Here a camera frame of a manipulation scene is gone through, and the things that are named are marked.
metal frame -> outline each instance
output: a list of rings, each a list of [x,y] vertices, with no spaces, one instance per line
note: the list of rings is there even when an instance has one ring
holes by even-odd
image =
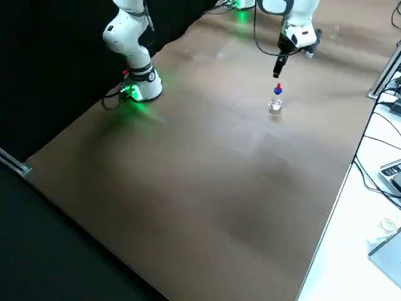
[[[397,72],[399,66],[401,64],[401,43],[397,44],[397,49],[391,56],[388,63],[385,65],[382,73],[379,78],[373,85],[373,87],[369,90],[368,97],[374,100],[377,100],[380,93],[386,89],[388,83],[393,78],[395,72]]]
[[[10,169],[15,171],[21,177],[25,177],[32,168],[26,166],[25,164],[19,162],[12,155],[8,154],[4,149],[0,147],[0,163],[8,166]]]

small bottle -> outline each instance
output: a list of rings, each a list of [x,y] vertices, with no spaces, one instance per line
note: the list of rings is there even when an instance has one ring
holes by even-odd
[[[269,113],[272,115],[277,115],[281,112],[282,101],[280,99],[280,94],[283,92],[281,84],[278,83],[277,87],[274,88],[273,98],[269,101]]]

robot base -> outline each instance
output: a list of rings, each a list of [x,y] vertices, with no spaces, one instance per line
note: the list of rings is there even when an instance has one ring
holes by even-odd
[[[148,81],[135,81],[135,75],[131,74],[124,79],[120,90],[120,99],[132,99],[135,102],[148,102],[157,99],[162,92],[162,81],[157,71],[153,70]]]
[[[238,10],[253,8],[256,5],[256,0],[232,0],[234,6]]]

red cap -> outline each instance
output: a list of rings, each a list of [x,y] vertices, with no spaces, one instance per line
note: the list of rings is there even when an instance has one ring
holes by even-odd
[[[283,92],[283,89],[281,88],[281,84],[280,83],[278,83],[277,87],[274,88],[274,92],[275,92],[276,95],[279,95],[279,94],[281,94]]]

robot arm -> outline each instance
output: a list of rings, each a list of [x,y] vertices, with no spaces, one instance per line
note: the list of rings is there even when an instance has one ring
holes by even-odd
[[[261,11],[283,16],[278,40],[280,55],[277,57],[273,77],[278,78],[288,55],[304,49],[311,58],[320,42],[321,30],[312,25],[313,13],[319,0],[256,0]]]

